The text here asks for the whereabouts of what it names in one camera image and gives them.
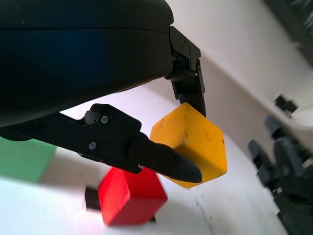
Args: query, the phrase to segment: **screw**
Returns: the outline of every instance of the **screw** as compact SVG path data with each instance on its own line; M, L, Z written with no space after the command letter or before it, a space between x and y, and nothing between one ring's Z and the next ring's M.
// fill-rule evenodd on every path
M102 122L103 124L107 124L107 123L109 122L108 116L103 116L103 117L101 118L101 122Z
M96 142L91 142L91 143L89 144L89 149L90 149L90 150L95 150L96 147L97 147Z

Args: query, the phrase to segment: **white wall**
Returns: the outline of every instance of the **white wall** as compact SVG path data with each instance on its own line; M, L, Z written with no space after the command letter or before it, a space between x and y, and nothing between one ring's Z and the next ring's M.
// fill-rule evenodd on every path
M313 109L313 69L262 0L167 0L174 25L262 105L274 107L279 94L299 111ZM294 115L291 125L313 127L313 115Z
M139 87L113 94L64 113L81 118L93 103L109 103L142 121L142 131L173 110L176 103ZM255 176L248 158L225 137L228 173L191 190L164 177L168 202L157 213L157 224L135 228L106 228L101 215L86 212L84 189L97 186L108 166L58 149L41 185L0 179L0 233L19 235L104 234L285 234L276 218L272 197Z

